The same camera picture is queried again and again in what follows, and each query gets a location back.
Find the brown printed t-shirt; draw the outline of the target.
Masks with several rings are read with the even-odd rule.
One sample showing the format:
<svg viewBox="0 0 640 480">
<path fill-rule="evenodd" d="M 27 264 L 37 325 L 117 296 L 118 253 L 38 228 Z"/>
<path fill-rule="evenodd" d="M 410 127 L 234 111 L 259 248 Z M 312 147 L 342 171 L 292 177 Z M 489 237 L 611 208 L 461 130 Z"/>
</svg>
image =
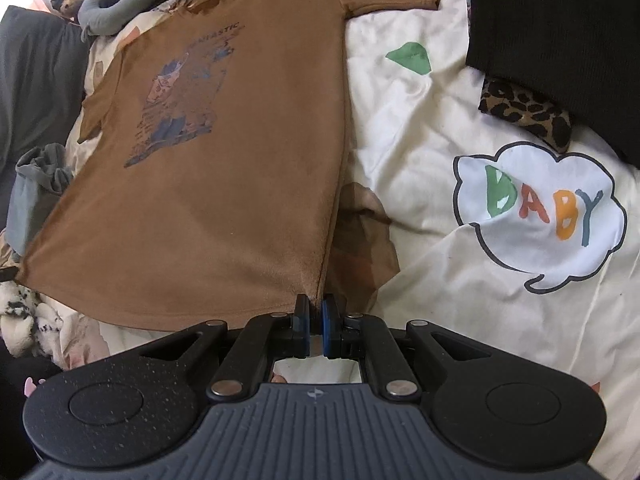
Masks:
<svg viewBox="0 0 640 480">
<path fill-rule="evenodd" d="M 114 57 L 96 149 L 17 281 L 104 323 L 233 327 L 323 292 L 352 122 L 345 25 L 439 0 L 193 0 Z"/>
</svg>

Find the cream bear print blanket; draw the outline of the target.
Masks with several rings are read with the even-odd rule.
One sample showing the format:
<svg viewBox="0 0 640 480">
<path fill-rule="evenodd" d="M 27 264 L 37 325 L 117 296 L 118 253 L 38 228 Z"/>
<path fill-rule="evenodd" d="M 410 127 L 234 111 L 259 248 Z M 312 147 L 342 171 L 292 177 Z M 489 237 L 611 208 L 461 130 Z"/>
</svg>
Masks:
<svg viewBox="0 0 640 480">
<path fill-rule="evenodd" d="M 593 466 L 639 473 L 639 173 L 579 127 L 555 153 L 483 114 L 470 10 L 346 28 L 355 133 L 326 289 L 582 378 L 608 426 Z"/>
</svg>

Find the black white fuzzy blanket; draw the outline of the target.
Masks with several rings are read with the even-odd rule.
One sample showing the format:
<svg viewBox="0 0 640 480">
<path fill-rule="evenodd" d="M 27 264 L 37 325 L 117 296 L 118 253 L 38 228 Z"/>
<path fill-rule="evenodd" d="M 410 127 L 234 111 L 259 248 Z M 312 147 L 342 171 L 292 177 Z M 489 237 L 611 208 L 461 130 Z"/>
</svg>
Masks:
<svg viewBox="0 0 640 480">
<path fill-rule="evenodd" d="M 60 358 L 62 318 L 28 287 L 1 284 L 1 338 L 14 358 Z"/>
</svg>

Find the grey crumpled garment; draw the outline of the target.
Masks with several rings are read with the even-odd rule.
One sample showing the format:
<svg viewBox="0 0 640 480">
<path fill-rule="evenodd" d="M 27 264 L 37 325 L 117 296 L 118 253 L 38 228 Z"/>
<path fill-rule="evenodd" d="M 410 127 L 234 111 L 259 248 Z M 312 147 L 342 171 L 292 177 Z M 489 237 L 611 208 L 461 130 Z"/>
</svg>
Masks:
<svg viewBox="0 0 640 480">
<path fill-rule="evenodd" d="M 65 163 L 65 148 L 59 143 L 31 148 L 17 161 L 6 218 L 6 242 L 18 258 L 24 257 L 73 177 Z"/>
</svg>

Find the leopard print cloth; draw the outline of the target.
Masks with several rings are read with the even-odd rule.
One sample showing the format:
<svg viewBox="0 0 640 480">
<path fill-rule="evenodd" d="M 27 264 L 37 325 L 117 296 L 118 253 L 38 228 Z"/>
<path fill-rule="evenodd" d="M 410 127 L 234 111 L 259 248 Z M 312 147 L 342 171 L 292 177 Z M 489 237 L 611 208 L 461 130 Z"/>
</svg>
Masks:
<svg viewBox="0 0 640 480">
<path fill-rule="evenodd" d="M 558 153 L 565 153 L 570 146 L 570 113 L 548 96 L 512 81 L 486 76 L 478 109 L 528 131 Z"/>
</svg>

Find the grey neck pillow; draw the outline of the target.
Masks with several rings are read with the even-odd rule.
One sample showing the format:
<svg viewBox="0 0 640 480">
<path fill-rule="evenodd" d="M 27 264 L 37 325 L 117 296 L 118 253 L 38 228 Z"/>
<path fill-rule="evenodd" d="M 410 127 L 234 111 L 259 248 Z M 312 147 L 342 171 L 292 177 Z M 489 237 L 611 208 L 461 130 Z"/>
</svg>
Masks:
<svg viewBox="0 0 640 480">
<path fill-rule="evenodd" d="M 156 0 L 84 0 L 77 14 L 83 40 L 114 36 Z"/>
</svg>

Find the black folded garment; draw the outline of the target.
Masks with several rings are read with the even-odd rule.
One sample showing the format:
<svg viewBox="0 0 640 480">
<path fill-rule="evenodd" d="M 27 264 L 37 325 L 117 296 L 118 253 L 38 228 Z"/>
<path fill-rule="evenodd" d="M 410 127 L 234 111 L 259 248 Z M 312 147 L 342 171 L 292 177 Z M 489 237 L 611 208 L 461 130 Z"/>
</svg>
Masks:
<svg viewBox="0 0 640 480">
<path fill-rule="evenodd" d="M 471 0 L 466 62 L 544 94 L 639 162 L 639 0 Z"/>
</svg>

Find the plush toy with sunglasses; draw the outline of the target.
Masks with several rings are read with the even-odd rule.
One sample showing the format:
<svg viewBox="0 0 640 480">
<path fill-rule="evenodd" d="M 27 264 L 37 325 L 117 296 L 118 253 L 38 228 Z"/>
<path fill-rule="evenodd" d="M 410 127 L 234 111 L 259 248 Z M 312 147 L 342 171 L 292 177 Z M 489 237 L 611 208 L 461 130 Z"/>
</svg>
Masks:
<svg viewBox="0 0 640 480">
<path fill-rule="evenodd" d="M 79 10 L 85 0 L 50 0 L 51 8 L 66 21 L 77 22 Z"/>
</svg>

